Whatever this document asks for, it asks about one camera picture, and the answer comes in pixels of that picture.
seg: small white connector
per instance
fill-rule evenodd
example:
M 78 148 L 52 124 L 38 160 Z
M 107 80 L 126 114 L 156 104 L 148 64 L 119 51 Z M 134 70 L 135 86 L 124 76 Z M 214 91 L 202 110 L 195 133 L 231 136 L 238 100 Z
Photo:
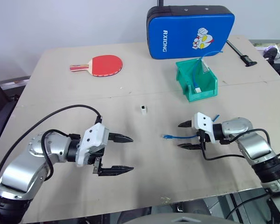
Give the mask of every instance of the small white connector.
M 147 114 L 146 106 L 145 105 L 141 105 L 140 107 L 141 107 L 142 115 L 146 115 Z
M 201 89 L 199 87 L 195 88 L 195 92 L 196 93 L 200 93 L 201 92 Z

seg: table tennis paddle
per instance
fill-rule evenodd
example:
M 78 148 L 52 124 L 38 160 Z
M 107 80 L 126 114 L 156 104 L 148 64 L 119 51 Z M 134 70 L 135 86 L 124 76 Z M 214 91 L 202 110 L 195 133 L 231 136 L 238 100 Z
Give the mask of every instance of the table tennis paddle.
M 70 71 L 86 70 L 93 76 L 112 76 L 122 69 L 122 61 L 115 55 L 100 55 L 92 58 L 88 64 L 75 64 L 70 66 Z

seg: black antenna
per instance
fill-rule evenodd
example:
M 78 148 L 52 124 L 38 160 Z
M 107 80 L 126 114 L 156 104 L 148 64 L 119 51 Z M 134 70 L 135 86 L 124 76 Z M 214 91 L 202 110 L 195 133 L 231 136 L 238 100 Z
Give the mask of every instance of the black antenna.
M 158 0 L 158 7 L 164 6 L 164 0 Z

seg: white wall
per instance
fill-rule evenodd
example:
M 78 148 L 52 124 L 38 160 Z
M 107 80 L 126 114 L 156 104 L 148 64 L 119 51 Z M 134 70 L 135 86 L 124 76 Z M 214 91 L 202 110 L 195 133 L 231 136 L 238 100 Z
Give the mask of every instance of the white wall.
M 155 4 L 156 0 L 0 0 L 0 81 L 31 75 L 46 49 L 144 42 L 146 14 Z M 165 0 L 165 4 L 223 5 L 236 17 L 232 34 L 280 39 L 280 0 Z

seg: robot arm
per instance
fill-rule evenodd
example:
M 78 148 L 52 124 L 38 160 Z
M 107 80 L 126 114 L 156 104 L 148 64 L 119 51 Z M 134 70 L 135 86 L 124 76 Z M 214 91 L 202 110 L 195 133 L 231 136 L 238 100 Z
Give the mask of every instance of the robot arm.
M 270 195 L 267 201 L 271 212 L 280 221 L 280 159 L 270 144 L 253 130 L 252 123 L 245 118 L 234 118 L 222 124 L 213 124 L 211 118 L 202 113 L 194 115 L 191 121 L 181 123 L 179 127 L 193 126 L 198 130 L 201 144 L 180 145 L 186 149 L 204 150 L 205 142 L 230 144 L 236 142 L 240 152 L 253 168 L 262 187 Z
M 50 171 L 45 159 L 41 139 L 43 133 L 33 137 L 27 148 L 13 160 L 0 178 L 0 221 L 19 223 Z M 102 168 L 101 161 L 108 140 L 132 142 L 121 134 L 109 133 L 101 123 L 87 129 L 82 139 L 80 135 L 63 136 L 50 132 L 45 136 L 45 148 L 52 165 L 57 162 L 75 162 L 78 167 L 94 164 L 93 173 L 120 175 L 132 167 L 112 166 Z

